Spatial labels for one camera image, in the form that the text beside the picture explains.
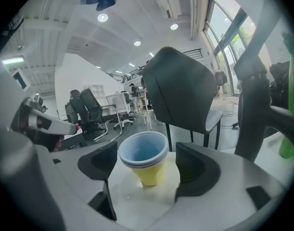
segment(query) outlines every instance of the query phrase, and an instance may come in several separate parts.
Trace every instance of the ceiling light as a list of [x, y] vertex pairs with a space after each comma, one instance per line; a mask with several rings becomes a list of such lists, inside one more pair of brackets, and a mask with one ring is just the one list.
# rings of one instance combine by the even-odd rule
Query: ceiling light
[[108, 15], [105, 14], [105, 13], [101, 13], [99, 16], [98, 16], [98, 21], [99, 22], [105, 22], [108, 20]]
[[176, 30], [178, 27], [179, 27], [178, 24], [172, 24], [172, 25], [170, 26], [170, 29], [171, 29], [171, 30]]
[[24, 61], [23, 57], [15, 57], [7, 60], [3, 60], [2, 63], [6, 64], [14, 64], [14, 63], [22, 63]]
[[141, 42], [140, 41], [136, 41], [136, 42], [134, 42], [134, 45], [135, 46], [140, 46], [141, 45]]

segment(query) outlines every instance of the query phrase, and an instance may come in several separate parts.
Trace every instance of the air conditioner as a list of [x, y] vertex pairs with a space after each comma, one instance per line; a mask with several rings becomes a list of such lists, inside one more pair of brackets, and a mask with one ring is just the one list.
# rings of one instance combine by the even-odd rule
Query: air conditioner
[[181, 15], [179, 0], [157, 0], [165, 19], [177, 19]]

